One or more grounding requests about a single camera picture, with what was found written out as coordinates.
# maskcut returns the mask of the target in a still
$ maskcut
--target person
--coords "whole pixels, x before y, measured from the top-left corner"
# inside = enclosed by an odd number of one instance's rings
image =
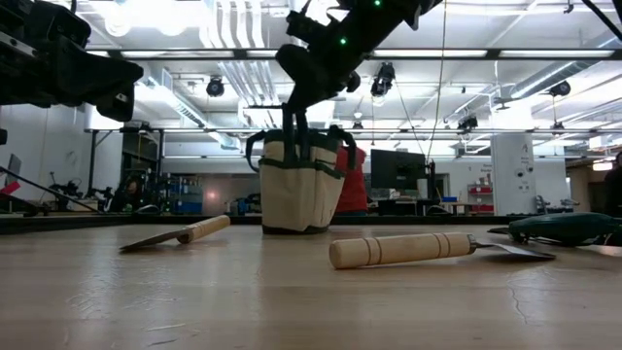
[[[137,179],[130,178],[125,183],[123,190],[120,186],[117,192],[115,192],[113,201],[110,204],[111,212],[134,211],[142,206],[140,182]]]
[[[622,152],[618,153],[613,169],[605,175],[605,211],[612,217],[622,217]]]
[[[346,174],[341,190],[341,196],[335,209],[338,216],[365,216],[367,215],[367,193],[363,178],[363,163],[365,152],[357,148],[356,167],[348,168],[348,150],[341,147],[337,152],[335,168]]]

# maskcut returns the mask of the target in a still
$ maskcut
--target wooden table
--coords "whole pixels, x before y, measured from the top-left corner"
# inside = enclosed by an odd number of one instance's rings
[[[334,227],[262,236],[229,227],[188,246],[117,248],[175,227],[0,236],[3,349],[619,349],[617,248],[554,262],[495,250],[335,271],[335,238],[487,227]]]

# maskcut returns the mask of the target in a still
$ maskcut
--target canvas tool bag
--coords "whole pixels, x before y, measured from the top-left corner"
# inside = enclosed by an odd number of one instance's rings
[[[354,168],[356,143],[333,126],[328,134],[308,129],[304,114],[283,114],[283,129],[262,131],[246,144],[246,159],[259,173],[263,233],[319,233],[328,229],[345,174],[335,169],[341,141],[348,145],[348,166]],[[263,140],[259,168],[251,162],[253,144]]]

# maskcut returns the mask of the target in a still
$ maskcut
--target green power drill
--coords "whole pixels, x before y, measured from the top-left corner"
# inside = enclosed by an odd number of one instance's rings
[[[599,213],[549,214],[509,224],[509,236],[519,243],[530,238],[551,244],[575,247],[602,243],[617,236],[621,219]]]

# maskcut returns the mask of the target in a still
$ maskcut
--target red shirt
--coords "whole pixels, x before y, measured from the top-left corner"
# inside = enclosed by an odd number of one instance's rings
[[[367,211],[367,192],[363,179],[363,163],[365,162],[365,152],[357,148],[357,167],[354,170],[348,168],[348,152],[345,148],[340,148],[337,153],[337,164],[335,168],[346,174],[343,182],[341,196],[337,203],[337,213]]]

